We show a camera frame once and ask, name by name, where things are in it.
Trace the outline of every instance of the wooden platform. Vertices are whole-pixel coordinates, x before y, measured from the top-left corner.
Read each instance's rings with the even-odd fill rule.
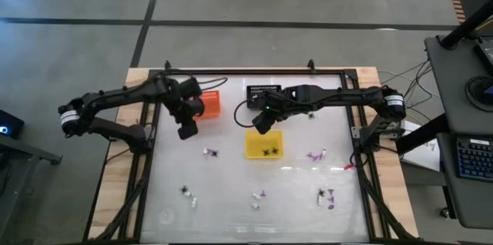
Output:
[[[377,70],[374,67],[333,67],[319,69],[356,69],[361,88],[380,85]],[[129,69],[126,78],[126,85],[135,86],[140,84],[147,79],[148,73],[148,68]],[[127,126],[138,123],[142,105],[142,103],[136,103],[129,106],[120,107],[116,121]],[[367,115],[367,121],[370,122],[375,117],[376,113],[369,107],[365,107],[365,112]],[[147,122],[149,122],[153,117],[153,106],[149,108],[147,117]],[[359,118],[357,116],[354,118],[356,124],[358,124]],[[391,141],[383,140],[381,144],[382,146],[395,148],[394,143]],[[112,143],[109,147],[108,158],[122,152],[127,148],[128,146],[124,142]],[[141,156],[141,161],[139,161],[139,171],[142,171],[144,158],[145,156]],[[407,194],[407,188],[398,155],[394,152],[383,149],[380,152],[375,153],[375,160],[377,163],[377,171],[381,183],[384,202],[396,216],[397,220],[404,226],[404,228],[409,233],[417,237],[418,229],[416,227],[416,223],[414,222],[411,203]],[[132,154],[127,152],[116,157],[115,159],[112,159],[106,164],[102,175],[102,182],[99,189],[96,208],[94,209],[94,214],[92,216],[89,238],[97,237],[102,231],[104,231],[108,223],[111,222],[112,218],[123,205],[126,195],[126,187],[129,180],[131,163]],[[129,236],[132,236],[133,225],[135,223],[134,209],[136,208],[137,203],[138,202],[134,204],[130,214],[129,226],[127,227],[127,233]],[[374,218],[377,236],[382,237],[378,212],[373,205],[372,216]]]

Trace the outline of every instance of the orange container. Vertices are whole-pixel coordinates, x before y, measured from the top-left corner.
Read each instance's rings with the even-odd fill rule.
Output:
[[[204,91],[200,98],[205,105],[205,110],[201,116],[195,116],[193,119],[197,121],[201,119],[216,118],[221,114],[219,91]]]

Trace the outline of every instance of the blue light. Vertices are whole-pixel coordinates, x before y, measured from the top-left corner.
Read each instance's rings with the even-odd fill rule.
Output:
[[[0,126],[0,133],[7,134],[8,133],[8,127]]]

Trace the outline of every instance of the black star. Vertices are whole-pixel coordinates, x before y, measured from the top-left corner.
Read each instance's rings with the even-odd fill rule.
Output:
[[[183,186],[182,188],[179,189],[179,191],[184,194],[186,191],[188,191],[188,187]]]

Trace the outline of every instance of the table leg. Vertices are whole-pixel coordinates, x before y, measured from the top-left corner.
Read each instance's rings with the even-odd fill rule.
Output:
[[[448,122],[445,114],[441,114],[437,118],[431,120],[427,124],[416,129],[412,133],[401,137],[395,142],[399,155],[403,155],[412,149],[419,147],[426,142],[432,141],[436,138],[438,133],[448,133]]]

